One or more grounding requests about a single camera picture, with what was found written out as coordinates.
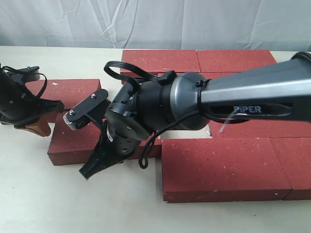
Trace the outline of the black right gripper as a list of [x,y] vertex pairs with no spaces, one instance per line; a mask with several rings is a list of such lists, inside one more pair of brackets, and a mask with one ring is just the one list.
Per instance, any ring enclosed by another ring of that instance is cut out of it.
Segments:
[[79,172],[85,179],[129,159],[140,141],[121,135],[107,121],[103,122],[100,138],[87,162]]

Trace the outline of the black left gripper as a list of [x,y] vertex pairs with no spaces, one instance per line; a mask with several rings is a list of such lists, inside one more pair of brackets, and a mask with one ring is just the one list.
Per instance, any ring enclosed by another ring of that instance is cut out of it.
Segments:
[[62,113],[60,100],[46,100],[41,96],[47,87],[47,78],[41,90],[34,95],[26,86],[14,82],[7,72],[0,74],[0,122],[13,125],[41,137],[50,135],[50,126],[43,116],[50,112]]

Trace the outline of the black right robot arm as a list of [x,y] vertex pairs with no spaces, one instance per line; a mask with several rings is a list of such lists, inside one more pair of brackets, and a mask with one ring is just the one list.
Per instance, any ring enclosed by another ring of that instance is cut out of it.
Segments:
[[225,126],[253,119],[311,119],[308,52],[216,79],[196,72],[156,76],[120,61],[107,62],[104,71],[124,85],[102,112],[99,142],[80,168],[86,179],[129,159],[141,142],[138,164],[147,168],[156,138],[168,130],[200,130],[209,121]]

